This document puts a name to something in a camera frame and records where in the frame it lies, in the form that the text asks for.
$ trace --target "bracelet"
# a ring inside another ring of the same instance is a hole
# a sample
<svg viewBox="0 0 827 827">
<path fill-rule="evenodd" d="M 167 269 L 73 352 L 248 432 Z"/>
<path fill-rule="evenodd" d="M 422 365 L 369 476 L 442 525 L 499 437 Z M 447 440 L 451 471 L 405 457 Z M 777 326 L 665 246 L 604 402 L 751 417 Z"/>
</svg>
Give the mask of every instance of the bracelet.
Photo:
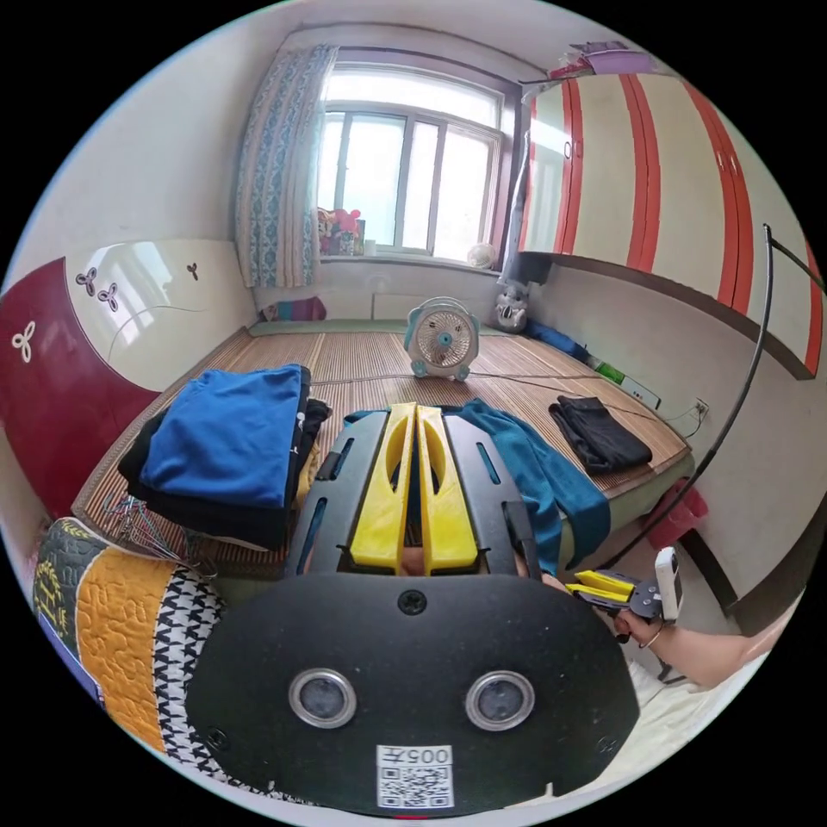
<svg viewBox="0 0 827 827">
<path fill-rule="evenodd" d="M 661 632 L 663 631 L 663 627 L 665 625 L 665 623 L 661 623 L 660 628 L 655 632 L 653 638 L 647 644 L 638 644 L 637 647 L 639 649 L 648 649 L 661 636 Z"/>
</svg>

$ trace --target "window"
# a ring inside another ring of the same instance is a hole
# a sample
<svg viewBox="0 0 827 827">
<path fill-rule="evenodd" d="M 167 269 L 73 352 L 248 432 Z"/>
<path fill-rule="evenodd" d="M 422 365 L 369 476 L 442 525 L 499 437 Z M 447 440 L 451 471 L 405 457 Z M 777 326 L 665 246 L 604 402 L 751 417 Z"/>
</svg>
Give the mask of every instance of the window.
<svg viewBox="0 0 827 827">
<path fill-rule="evenodd" d="M 503 95 L 435 72 L 338 65 L 318 203 L 358 209 L 380 252 L 464 261 L 492 240 Z"/>
</svg>

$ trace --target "pink box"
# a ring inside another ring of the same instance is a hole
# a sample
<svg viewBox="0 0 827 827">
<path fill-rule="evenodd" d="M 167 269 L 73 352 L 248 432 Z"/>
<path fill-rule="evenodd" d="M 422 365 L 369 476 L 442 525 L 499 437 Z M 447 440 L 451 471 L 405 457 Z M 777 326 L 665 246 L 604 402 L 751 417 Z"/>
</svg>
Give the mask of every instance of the pink box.
<svg viewBox="0 0 827 827">
<path fill-rule="evenodd" d="M 663 495 L 644 525 L 660 516 L 686 484 L 685 479 L 676 482 Z M 708 513 L 709 507 L 704 498 L 694 488 L 690 488 L 684 498 L 669 512 L 669 516 L 649 532 L 647 539 L 653 549 L 665 549 L 667 546 L 675 545 L 684 534 L 697 528 Z"/>
</svg>

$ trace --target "windowsill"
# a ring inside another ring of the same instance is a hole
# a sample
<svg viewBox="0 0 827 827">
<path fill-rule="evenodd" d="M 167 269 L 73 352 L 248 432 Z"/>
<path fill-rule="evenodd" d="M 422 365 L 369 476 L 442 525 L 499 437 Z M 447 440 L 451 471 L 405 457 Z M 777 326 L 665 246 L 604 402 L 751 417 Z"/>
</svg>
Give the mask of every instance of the windowsill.
<svg viewBox="0 0 827 827">
<path fill-rule="evenodd" d="M 419 267 L 440 267 L 443 270 L 458 270 L 463 273 L 476 273 L 478 276 L 499 278 L 498 270 L 483 270 L 472 267 L 462 261 L 451 258 L 432 258 L 431 256 L 405 255 L 404 253 L 381 253 L 376 256 L 322 256 L 321 262 L 349 262 L 352 264 L 412 264 Z"/>
</svg>

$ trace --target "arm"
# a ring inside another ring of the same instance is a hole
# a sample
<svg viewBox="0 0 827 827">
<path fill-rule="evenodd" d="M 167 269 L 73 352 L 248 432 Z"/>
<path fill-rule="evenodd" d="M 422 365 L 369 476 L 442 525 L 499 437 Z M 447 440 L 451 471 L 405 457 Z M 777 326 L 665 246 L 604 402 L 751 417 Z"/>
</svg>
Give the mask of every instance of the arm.
<svg viewBox="0 0 827 827">
<path fill-rule="evenodd" d="M 683 673 L 692 683 L 712 689 L 734 675 L 750 661 L 773 648 L 792 609 L 761 634 L 707 635 L 680 626 L 649 625 L 632 612 L 621 612 L 615 619 L 620 634 L 631 634 L 662 661 Z"/>
</svg>

